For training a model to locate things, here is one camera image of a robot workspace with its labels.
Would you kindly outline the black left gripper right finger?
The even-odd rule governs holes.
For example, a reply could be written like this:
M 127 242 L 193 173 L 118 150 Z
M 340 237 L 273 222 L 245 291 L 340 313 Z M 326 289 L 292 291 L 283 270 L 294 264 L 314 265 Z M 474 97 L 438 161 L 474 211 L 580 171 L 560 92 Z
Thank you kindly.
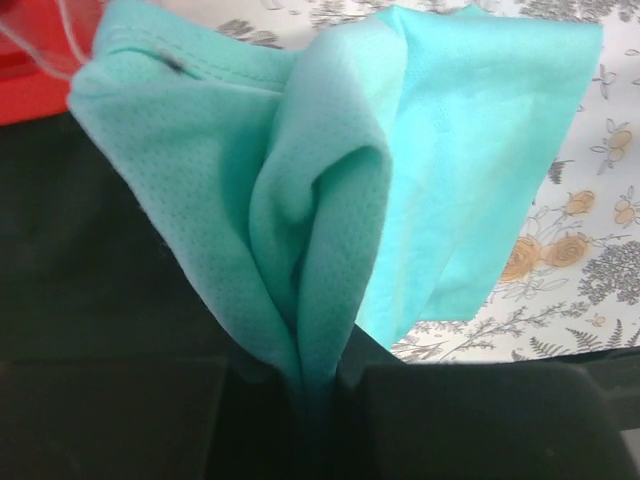
M 355 329 L 332 421 L 333 479 L 635 479 L 639 351 L 406 364 Z

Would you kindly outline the mint green t-shirt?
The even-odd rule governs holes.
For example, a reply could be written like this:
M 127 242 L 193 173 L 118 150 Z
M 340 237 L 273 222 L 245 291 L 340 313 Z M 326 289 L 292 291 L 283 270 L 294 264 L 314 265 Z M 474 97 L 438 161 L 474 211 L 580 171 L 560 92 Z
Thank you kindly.
M 224 329 L 319 399 L 354 326 L 476 314 L 601 46 L 393 6 L 288 51 L 116 1 L 69 106 Z

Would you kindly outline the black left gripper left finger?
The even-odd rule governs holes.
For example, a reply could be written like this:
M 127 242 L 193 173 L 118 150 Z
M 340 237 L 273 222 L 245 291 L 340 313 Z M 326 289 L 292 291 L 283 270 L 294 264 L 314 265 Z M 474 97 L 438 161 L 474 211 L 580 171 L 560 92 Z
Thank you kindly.
M 1 364 L 5 479 L 292 479 L 294 415 L 246 352 Z

